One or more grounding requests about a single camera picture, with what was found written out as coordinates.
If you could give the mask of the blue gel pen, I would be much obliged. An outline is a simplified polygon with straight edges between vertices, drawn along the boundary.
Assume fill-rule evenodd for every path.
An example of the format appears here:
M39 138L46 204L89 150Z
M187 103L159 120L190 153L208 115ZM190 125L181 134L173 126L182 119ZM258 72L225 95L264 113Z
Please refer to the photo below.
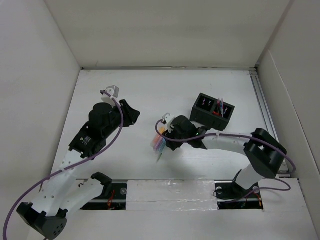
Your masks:
M224 101L223 99L220 99L220 107L221 107L221 112L224 114Z

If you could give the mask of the dark red gel pen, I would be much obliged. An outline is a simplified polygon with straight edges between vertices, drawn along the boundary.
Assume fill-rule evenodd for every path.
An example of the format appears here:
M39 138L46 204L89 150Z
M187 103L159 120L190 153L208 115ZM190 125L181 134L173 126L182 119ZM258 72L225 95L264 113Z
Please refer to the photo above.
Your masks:
M218 113L221 114L221 101L220 101L220 98L218 98L218 100L217 100L217 111L218 111Z

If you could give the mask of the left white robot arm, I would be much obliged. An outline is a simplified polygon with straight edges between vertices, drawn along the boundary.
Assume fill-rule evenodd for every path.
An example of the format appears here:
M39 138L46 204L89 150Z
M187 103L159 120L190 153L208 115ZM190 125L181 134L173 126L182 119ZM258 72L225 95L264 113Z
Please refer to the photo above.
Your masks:
M107 198L112 191L112 179L101 172L94 173L72 194L68 192L106 146L107 138L117 129L134 125L140 114L125 100L119 106L95 104L88 121L69 144L60 173L48 180L34 200L18 206L17 213L24 222L47 240L54 240L65 229L69 216L94 198Z

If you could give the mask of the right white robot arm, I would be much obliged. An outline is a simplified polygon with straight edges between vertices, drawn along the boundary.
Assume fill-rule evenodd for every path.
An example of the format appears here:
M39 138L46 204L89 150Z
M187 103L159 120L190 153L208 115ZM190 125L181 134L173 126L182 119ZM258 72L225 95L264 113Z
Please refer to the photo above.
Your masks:
M256 128L250 135L224 133L209 127L196 127L183 115L165 114L159 124L166 128L159 136L175 151L183 144L194 149L222 150L244 155L249 165L241 169L222 192L231 198L243 197L262 179L274 179L287 156L287 150L266 130Z

